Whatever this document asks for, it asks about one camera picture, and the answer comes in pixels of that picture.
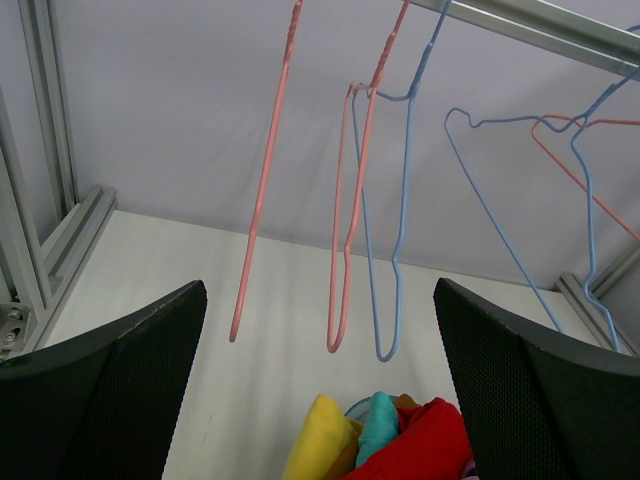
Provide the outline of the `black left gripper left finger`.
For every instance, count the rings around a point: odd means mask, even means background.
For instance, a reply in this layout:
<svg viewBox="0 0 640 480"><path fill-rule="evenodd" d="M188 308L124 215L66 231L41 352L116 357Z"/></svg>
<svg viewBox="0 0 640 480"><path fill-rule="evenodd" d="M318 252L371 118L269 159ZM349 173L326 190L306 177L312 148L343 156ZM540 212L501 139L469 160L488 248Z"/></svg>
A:
<svg viewBox="0 0 640 480"><path fill-rule="evenodd" d="M2 478L161 478L206 308L195 280L2 362Z"/></svg>

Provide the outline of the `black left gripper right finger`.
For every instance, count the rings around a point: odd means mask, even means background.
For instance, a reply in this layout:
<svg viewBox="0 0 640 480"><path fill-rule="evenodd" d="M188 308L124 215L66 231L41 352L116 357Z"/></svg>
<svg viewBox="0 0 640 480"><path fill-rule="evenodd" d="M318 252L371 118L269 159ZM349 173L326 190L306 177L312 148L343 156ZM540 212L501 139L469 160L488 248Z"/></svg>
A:
<svg viewBox="0 0 640 480"><path fill-rule="evenodd" d="M639 360L441 278L434 304L483 479L636 479Z"/></svg>

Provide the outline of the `purple trousers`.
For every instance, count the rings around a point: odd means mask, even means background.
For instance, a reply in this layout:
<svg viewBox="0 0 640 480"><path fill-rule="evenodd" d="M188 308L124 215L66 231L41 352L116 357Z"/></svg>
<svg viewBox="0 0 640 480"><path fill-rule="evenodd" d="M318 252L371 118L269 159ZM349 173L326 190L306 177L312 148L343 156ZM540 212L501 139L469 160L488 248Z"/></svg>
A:
<svg viewBox="0 0 640 480"><path fill-rule="evenodd" d="M479 480L479 475L474 460L469 461L464 467L464 470L461 474L461 480Z"/></svg>

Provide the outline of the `red trousers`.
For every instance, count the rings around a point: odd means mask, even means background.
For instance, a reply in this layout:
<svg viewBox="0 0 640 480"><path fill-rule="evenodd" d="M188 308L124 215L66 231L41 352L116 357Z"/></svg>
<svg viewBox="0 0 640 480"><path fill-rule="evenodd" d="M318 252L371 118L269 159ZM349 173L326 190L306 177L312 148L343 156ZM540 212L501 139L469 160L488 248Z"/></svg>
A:
<svg viewBox="0 0 640 480"><path fill-rule="evenodd" d="M398 413L401 434L346 477L460 479L473 454L455 405L436 397L418 408L400 408Z"/></svg>

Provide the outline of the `blue hanger with teal trousers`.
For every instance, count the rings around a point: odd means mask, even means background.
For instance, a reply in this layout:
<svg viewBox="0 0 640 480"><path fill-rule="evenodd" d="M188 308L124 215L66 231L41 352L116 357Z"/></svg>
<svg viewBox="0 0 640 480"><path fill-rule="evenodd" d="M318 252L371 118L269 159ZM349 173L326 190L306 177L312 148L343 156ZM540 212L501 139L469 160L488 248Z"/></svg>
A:
<svg viewBox="0 0 640 480"><path fill-rule="evenodd" d="M408 87L407 92L404 95L391 95L391 94L382 92L380 90L374 90L372 87L367 87L365 89L368 100L371 100L373 97L376 97L376 98L384 99L391 103L407 104L405 135L404 135L404 150L403 150L403 160L402 160L402 177L401 177L402 183L401 183L401 193L400 193L400 201L399 201L399 221L398 221L397 239L394 245L394 249L392 250L391 260L390 260L394 277L395 277L393 338L391 341L391 345L387 351L383 350L383 345L382 345L381 320L380 320L380 314L379 314L379 308L378 308L376 274L375 274L375 267L373 263L372 242L371 242L371 234L370 234L369 221L368 221L365 188L362 188L362 191L361 191L362 213L363 213L364 232L365 232L365 245L366 245L369 287L370 287L371 308L372 308L372 323L373 323L373 331L374 331L375 354L376 354L377 360L382 363L389 362L395 356L399 347L399 340L402 333L404 282L403 282L403 277L399 268L398 256L404 247L405 237L406 237L406 224L407 224L409 188L410 188L409 174L411 170L411 159L412 159L412 150L413 150L414 114L415 114L416 97L419 93L419 90L422 84L422 78L426 70L428 61L430 59L432 50L441 32L445 18L449 13L451 4L452 4L452 1L444 1L442 3L442 9L441 9L438 21L434 27L434 30L429 39L429 42L427 43L427 45L425 46L422 52L422 55L416 67L413 79Z"/></svg>

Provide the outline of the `teal trousers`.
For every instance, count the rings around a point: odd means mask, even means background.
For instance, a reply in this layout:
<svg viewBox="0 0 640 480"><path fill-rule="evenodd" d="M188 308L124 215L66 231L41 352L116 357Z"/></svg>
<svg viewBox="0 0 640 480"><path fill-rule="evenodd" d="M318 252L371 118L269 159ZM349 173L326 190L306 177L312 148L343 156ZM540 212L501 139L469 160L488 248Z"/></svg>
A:
<svg viewBox="0 0 640 480"><path fill-rule="evenodd" d="M364 465L375 453L393 442L400 433L399 417L394 397L386 392L375 392L370 410L359 438L356 467Z"/></svg>

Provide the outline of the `brown trousers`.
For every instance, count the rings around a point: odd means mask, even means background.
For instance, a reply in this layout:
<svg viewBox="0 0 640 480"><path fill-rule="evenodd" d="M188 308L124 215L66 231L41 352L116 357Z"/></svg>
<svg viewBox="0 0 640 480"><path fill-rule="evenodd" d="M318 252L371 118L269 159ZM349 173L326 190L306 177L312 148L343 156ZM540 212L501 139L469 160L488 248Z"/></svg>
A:
<svg viewBox="0 0 640 480"><path fill-rule="evenodd" d="M402 426L403 420L401 419L401 415L399 411L401 409L409 409L409 410L415 409L418 407L418 404L413 400L413 398L410 395L406 393L403 393L400 395L392 395L392 394L389 394L389 395L394 397L393 403L396 407L398 417L399 417L399 426L400 426L400 433L398 435L399 437L404 429L404 427ZM363 430L363 424L361 422L355 421L348 417L346 418L351 422L352 426L354 427L356 431L356 438L353 441L351 441L345 447L345 449L341 452L340 461L344 464L344 467L343 467L344 472L337 474L339 479L345 479L347 475L351 474L358 468L356 467L356 457L359 451L359 438Z"/></svg>

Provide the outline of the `yellow trousers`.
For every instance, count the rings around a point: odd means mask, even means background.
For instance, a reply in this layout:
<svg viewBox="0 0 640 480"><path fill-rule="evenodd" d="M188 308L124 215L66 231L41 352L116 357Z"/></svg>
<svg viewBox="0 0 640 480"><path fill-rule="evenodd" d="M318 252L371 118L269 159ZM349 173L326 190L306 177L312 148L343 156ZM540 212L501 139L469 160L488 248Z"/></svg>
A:
<svg viewBox="0 0 640 480"><path fill-rule="evenodd" d="M341 479L356 468L363 424L319 394L292 446L282 479Z"/></svg>

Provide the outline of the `blue hanger with red trousers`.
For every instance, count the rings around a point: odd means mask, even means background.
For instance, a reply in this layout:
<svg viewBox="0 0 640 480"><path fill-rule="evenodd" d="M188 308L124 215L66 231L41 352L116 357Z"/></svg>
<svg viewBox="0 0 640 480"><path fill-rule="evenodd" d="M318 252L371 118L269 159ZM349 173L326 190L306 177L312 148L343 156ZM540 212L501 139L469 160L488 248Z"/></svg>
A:
<svg viewBox="0 0 640 480"><path fill-rule="evenodd" d="M597 112L597 110L618 90L620 90L623 86L629 83L632 80L637 80L639 78L639 70L637 68L633 69L630 73L628 73L621 80L612 83L609 85L600 96L594 100L594 102L587 107L583 112L573 116L553 116L553 115L525 115L513 118L500 118L500 119L483 119L479 121L474 121L469 112L459 107L452 108L444 117L443 126L446 133L446 136L450 142L451 148L457 158L457 161L464 172L467 180L470 183L472 190L474 191L476 197L478 198L480 204L482 205L484 211L488 215L491 223L493 224L495 230L500 236L502 242L505 247L509 251L512 259L520 270L521 274L524 276L527 284L534 292L534 295L537 297L539 302L541 303L543 309L549 316L553 325L560 329L561 325L559 321L554 316L553 311L547 304L546 300L543 298L540 293L540 289L536 285L532 275L526 269L523 264L520 256L517 254L516 250L512 246L511 242L507 238L505 232L503 231L501 225L499 224L497 218L494 215L494 212L491 210L489 204L487 203L485 197L479 190L476 182L470 174L469 169L467 168L459 150L457 148L455 139L449 128L449 121L452 115L461 114L463 115L470 128L478 129L485 124L508 124L508 123L518 123L518 122L526 122L531 121L535 127L539 125L544 125L548 130L552 131L555 134L561 134L571 128L575 128L573 136L570 139L570 147L575 156L576 160L579 162L583 176L581 178L577 177L570 169L568 169L565 165L562 165L562 169L569 175L569 177L576 183L578 186L582 188L582 190L586 193L586 215L587 215L587 245L588 245L588 253L589 253L589 271L584 281L582 282L582 296L585 302L593 307L597 312L599 312L602 319L605 321L606 326L608 328L609 333L609 341L611 343L611 348L620 353L622 351L620 337L618 335L615 321L611 315L609 309L602 304L599 300L596 299L594 294L591 291L591 283L596 278L597 273L597 249L596 249L596 235L595 235L595 207L600 206L602 210L605 211L612 219L616 219L617 216L614 215L612 211L610 211L609 207L605 205L599 198L595 195L594 191L594 182L593 176L590 170L590 166L579 149L578 140L585 133L585 131L596 124L601 124L603 121L601 119L594 120L592 118L593 114Z"/></svg>

